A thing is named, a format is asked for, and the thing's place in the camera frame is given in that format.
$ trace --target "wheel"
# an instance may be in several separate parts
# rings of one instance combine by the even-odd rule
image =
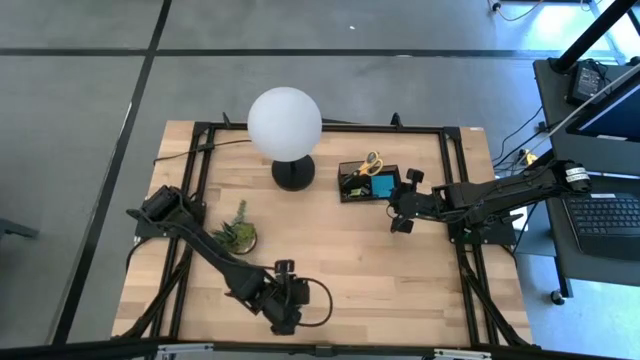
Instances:
[[[636,66],[640,64],[640,56],[634,56],[632,57],[629,62],[627,63],[627,65],[629,66]]]
[[[564,305],[564,298],[562,297],[560,290],[552,291],[549,297],[551,298],[552,303],[556,305]]]

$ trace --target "potted plant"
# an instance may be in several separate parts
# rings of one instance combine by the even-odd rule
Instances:
[[[238,212],[231,224],[222,223],[222,230],[213,232],[213,238],[218,241],[227,251],[236,255],[248,254],[256,247],[258,233],[252,223],[245,221],[247,202],[240,201]]]

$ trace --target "gray floor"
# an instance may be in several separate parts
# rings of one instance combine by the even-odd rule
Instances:
[[[0,47],[146,48],[161,3],[4,0]],[[503,9],[515,15],[529,6]],[[160,46],[561,50],[591,21],[577,5],[544,4],[508,23],[484,1],[185,0],[174,1]],[[593,49],[609,45],[602,39]],[[41,230],[37,240],[0,242],[0,347],[42,344],[50,333],[141,64],[137,57],[0,57],[0,216]],[[284,85],[308,92],[328,118],[384,124],[397,111],[406,124],[483,126],[494,156],[540,106],[530,60],[156,58],[72,341],[110,334],[134,228],[124,210],[146,193],[165,121],[216,121],[222,111],[242,121],[261,92]],[[533,131],[525,128],[507,147]],[[577,298],[556,307],[546,299],[557,287],[551,259],[520,257],[519,272],[536,343],[640,357],[638,289],[576,281]]]

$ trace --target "blue sticky note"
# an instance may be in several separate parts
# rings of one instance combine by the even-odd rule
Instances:
[[[390,197],[391,190],[394,188],[393,175],[376,175],[372,177],[371,188],[371,192],[375,197]]]

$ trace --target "lamp base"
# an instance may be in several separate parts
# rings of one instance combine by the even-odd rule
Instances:
[[[274,161],[271,164],[271,175],[276,184],[283,190],[298,191],[306,188],[313,181],[316,166],[311,156],[291,162]]]

